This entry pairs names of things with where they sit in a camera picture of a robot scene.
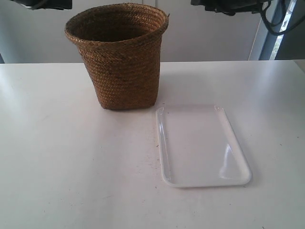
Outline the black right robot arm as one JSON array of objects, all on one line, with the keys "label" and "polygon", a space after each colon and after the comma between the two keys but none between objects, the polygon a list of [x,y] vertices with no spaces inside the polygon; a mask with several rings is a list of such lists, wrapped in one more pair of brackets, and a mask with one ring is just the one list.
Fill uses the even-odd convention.
[{"label": "black right robot arm", "polygon": [[234,16],[240,12],[259,13],[268,0],[191,0],[193,6],[204,6],[206,11]]}]

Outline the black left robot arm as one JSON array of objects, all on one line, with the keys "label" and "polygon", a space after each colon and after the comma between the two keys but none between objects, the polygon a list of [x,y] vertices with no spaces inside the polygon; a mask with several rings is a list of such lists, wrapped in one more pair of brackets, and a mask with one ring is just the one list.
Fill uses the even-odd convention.
[{"label": "black left robot arm", "polygon": [[29,10],[71,10],[72,0],[11,0]]}]

